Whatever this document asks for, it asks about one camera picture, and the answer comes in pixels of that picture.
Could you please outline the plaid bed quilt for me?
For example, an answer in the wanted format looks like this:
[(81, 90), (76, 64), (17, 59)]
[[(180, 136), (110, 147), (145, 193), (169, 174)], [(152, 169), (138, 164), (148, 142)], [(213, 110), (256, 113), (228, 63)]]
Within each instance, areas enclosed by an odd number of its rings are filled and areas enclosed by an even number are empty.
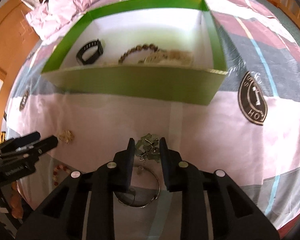
[[(103, 0), (100, 5), (121, 0)], [(288, 25), (259, 0), (206, 0), (225, 52), (227, 75), (207, 106), (58, 90), (40, 72), (52, 52), (36, 45), (8, 103), (9, 137), (70, 130), (75, 138), (43, 155), (17, 188), (33, 209), (54, 189), (53, 172), (83, 172), (129, 138), (165, 137), (206, 172), (223, 169), (278, 230), (300, 215), (300, 47)]]

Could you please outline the pink pillow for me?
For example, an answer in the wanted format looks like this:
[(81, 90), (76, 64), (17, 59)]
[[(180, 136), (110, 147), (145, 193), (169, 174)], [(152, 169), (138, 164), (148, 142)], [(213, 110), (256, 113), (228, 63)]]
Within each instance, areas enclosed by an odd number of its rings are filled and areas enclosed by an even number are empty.
[(97, 1), (99, 0), (43, 0), (41, 5), (25, 17), (40, 39), (47, 40)]

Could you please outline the green cardboard box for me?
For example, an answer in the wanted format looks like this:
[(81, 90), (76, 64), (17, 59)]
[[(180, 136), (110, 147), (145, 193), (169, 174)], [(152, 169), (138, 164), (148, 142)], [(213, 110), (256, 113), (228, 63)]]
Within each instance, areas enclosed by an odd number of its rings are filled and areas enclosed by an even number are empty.
[[(96, 39), (103, 55), (79, 64), (77, 52)], [(139, 63), (158, 50), (190, 51), (193, 64)], [(205, 0), (124, 0), (84, 14), (59, 42), (42, 76), (72, 92), (208, 105), (226, 77), (226, 61)]]

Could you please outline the beige band in box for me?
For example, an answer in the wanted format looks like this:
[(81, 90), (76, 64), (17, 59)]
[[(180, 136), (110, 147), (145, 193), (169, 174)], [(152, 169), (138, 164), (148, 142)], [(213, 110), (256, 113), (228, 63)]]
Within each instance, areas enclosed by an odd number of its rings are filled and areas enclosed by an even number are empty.
[(193, 64), (193, 54), (183, 50), (158, 50), (150, 53), (139, 63), (189, 67)]

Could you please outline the pink bead bracelet gold charm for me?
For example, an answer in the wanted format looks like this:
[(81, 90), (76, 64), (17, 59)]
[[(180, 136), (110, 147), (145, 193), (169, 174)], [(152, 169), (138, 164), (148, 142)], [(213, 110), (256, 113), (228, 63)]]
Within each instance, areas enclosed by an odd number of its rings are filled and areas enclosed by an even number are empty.
[(65, 144), (72, 143), (74, 137), (75, 137), (74, 134), (70, 130), (63, 130), (58, 135), (58, 139)]

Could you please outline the black wrist watch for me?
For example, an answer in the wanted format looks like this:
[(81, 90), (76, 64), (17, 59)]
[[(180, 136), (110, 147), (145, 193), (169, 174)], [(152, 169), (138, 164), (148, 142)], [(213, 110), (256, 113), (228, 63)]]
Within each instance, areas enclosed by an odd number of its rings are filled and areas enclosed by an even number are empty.
[(99, 39), (86, 43), (76, 54), (76, 60), (81, 65), (93, 64), (103, 55), (103, 47)]

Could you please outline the wooden headboard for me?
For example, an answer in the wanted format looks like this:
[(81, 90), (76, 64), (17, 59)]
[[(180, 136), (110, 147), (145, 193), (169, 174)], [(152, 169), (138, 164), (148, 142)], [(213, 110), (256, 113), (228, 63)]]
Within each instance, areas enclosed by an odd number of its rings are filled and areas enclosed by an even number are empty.
[(21, 0), (9, 0), (0, 8), (0, 136), (8, 96), (19, 70), (39, 41), (25, 15), (30, 8)]

